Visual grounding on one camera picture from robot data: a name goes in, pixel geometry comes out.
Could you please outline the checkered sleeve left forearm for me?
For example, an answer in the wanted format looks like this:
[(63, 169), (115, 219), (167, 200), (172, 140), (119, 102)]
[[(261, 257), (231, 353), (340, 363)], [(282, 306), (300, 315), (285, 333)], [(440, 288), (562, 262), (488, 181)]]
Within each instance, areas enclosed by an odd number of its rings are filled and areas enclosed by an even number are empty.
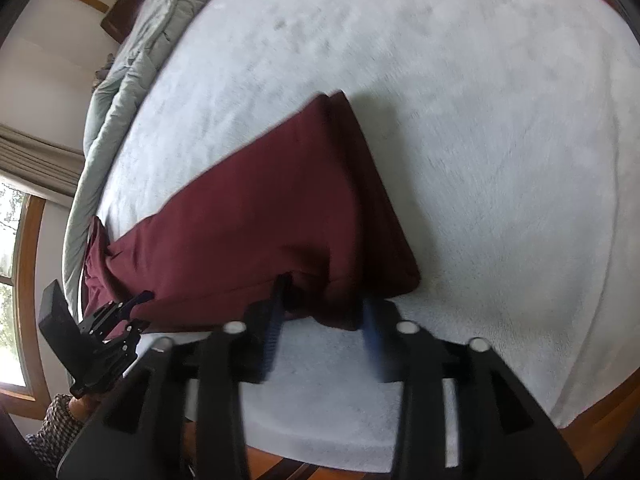
[(71, 397), (70, 394), (55, 396), (40, 429), (25, 437), (30, 450), (50, 474), (56, 473), (58, 464), (85, 425), (68, 412)]

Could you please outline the person's left hand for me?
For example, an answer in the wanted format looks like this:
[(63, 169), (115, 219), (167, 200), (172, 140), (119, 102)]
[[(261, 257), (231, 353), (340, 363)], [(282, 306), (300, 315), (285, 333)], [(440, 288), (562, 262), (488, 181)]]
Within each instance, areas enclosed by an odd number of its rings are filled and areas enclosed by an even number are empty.
[(100, 407), (105, 393), (85, 394), (80, 399), (72, 396), (67, 404), (68, 412), (78, 422), (83, 424), (91, 417), (91, 415)]

